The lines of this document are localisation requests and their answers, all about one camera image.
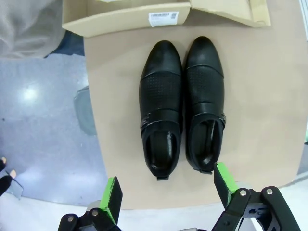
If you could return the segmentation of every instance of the black leather shoe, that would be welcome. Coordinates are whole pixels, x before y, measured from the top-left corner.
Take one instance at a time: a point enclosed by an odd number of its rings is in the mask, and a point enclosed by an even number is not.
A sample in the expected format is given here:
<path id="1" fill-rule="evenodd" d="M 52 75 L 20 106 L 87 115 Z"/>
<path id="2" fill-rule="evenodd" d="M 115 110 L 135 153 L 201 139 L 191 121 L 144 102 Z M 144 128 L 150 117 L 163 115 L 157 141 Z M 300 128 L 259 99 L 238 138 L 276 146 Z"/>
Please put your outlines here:
<path id="1" fill-rule="evenodd" d="M 145 162 L 157 180 L 167 180 L 179 159 L 183 104 L 181 61 L 171 42 L 153 47 L 141 76 L 139 103 Z"/>
<path id="2" fill-rule="evenodd" d="M 217 162 L 226 117 L 224 76 L 213 43 L 198 37 L 188 53 L 184 94 L 186 102 L 186 158 L 197 171 L 209 173 Z"/>

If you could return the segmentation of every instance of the barcode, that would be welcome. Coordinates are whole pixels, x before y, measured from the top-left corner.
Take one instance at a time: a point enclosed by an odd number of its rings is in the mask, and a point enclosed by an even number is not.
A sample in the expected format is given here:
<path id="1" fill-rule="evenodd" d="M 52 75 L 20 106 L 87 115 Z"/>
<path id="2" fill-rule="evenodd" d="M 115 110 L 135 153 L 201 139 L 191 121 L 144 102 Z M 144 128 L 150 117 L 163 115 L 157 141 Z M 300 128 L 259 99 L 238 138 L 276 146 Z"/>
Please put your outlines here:
<path id="1" fill-rule="evenodd" d="M 177 16 L 177 13 L 172 13 L 171 19 L 175 19 L 176 16 Z"/>
<path id="2" fill-rule="evenodd" d="M 152 14 L 151 17 L 167 17 L 169 16 L 169 13 L 156 13 L 156 14 Z"/>

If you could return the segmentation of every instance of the metal bolt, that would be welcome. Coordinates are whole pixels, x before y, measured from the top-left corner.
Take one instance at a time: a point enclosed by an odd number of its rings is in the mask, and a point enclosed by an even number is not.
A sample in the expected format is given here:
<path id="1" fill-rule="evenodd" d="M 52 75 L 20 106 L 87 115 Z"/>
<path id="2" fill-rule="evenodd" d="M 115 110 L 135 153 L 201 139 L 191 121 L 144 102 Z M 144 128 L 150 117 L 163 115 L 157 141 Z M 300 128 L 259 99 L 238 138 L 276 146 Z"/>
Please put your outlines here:
<path id="1" fill-rule="evenodd" d="M 67 221 L 68 222 L 72 222 L 74 220 L 74 217 L 72 215 L 70 215 L 68 218 L 67 218 Z"/>
<path id="2" fill-rule="evenodd" d="M 97 215 L 98 215 L 98 211 L 97 211 L 97 210 L 93 210 L 93 211 L 92 211 L 92 215 L 93 215 L 93 216 L 97 216 Z"/>
<path id="3" fill-rule="evenodd" d="M 241 195 L 241 196 L 246 196 L 246 195 L 247 195 L 247 192 L 246 192 L 245 190 L 241 190 L 241 191 L 240 191 L 240 195 Z"/>
<path id="4" fill-rule="evenodd" d="M 267 190 L 266 190 L 266 193 L 267 193 L 268 195 L 272 195 L 272 194 L 273 194 L 273 190 L 272 190 L 272 189 L 267 189 Z"/>

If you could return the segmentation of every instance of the cardboard box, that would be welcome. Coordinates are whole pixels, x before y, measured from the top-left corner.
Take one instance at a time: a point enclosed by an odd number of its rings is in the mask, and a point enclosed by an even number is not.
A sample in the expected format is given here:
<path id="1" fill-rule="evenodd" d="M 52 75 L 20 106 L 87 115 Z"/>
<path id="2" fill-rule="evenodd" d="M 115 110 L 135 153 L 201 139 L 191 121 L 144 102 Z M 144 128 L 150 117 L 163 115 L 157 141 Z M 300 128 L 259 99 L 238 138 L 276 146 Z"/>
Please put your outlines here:
<path id="1" fill-rule="evenodd" d="M 190 8 L 248 26 L 270 26 L 266 0 L 64 0 L 63 28 L 84 37 L 181 25 Z"/>

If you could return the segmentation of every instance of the box lid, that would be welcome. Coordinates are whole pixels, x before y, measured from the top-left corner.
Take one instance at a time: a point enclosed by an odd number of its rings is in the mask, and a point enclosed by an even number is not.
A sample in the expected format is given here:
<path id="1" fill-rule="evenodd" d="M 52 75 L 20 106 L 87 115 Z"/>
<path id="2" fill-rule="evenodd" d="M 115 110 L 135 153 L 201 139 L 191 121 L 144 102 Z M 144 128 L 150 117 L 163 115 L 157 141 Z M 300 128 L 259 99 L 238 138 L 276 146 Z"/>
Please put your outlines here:
<path id="1" fill-rule="evenodd" d="M 190 0 L 194 9 L 216 14 L 252 27 L 270 26 L 266 0 Z"/>

